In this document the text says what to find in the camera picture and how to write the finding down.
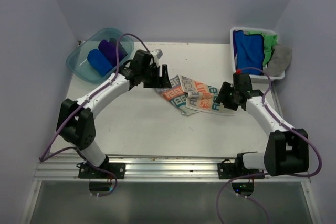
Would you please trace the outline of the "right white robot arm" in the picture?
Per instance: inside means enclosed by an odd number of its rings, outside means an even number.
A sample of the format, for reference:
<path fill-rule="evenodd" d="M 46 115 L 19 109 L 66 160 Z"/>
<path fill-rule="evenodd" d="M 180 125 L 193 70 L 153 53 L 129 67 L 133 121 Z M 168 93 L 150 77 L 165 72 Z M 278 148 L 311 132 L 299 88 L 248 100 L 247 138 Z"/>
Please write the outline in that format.
<path fill-rule="evenodd" d="M 268 137 L 263 153 L 239 153 L 234 172 L 246 178 L 253 170 L 262 170 L 271 176 L 306 172 L 309 168 L 309 146 L 304 129 L 295 129 L 268 105 L 265 95 L 254 90 L 250 75 L 234 73 L 233 83 L 224 82 L 215 100 L 224 108 L 236 111 L 241 107 L 250 114 Z"/>

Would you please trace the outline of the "patterned white cloth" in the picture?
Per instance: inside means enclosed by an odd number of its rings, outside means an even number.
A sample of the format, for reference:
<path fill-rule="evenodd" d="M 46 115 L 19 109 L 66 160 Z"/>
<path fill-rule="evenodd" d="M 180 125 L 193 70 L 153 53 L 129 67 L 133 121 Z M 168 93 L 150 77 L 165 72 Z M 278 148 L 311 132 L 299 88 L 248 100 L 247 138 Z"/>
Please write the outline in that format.
<path fill-rule="evenodd" d="M 183 75 L 170 79 L 171 88 L 155 91 L 171 105 L 178 108 L 184 116 L 203 112 L 222 116 L 231 116 L 235 112 L 215 102 L 219 89 L 195 81 Z"/>

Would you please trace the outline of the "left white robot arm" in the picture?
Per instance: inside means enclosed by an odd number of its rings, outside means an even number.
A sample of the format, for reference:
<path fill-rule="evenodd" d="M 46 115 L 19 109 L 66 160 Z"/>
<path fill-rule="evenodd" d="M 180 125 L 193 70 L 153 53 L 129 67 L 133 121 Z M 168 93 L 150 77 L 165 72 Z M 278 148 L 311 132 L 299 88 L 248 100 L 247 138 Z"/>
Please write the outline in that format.
<path fill-rule="evenodd" d="M 95 119 L 117 97 L 143 84 L 144 88 L 170 88 L 166 64 L 160 65 L 162 50 L 137 50 L 105 82 L 79 99 L 66 99 L 60 108 L 57 135 L 75 147 L 90 164 L 97 178 L 109 172 L 107 156 L 95 141 Z"/>

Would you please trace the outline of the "blue towel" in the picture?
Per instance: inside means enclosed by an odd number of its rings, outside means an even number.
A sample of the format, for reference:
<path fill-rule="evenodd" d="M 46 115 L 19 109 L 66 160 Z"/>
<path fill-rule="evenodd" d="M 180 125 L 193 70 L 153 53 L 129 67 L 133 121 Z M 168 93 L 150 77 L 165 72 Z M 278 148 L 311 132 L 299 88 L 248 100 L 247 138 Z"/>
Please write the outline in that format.
<path fill-rule="evenodd" d="M 104 77 L 113 69 L 112 64 L 98 49 L 91 50 L 88 53 L 87 60 L 90 63 L 90 65 L 94 68 L 94 70 L 102 77 Z"/>

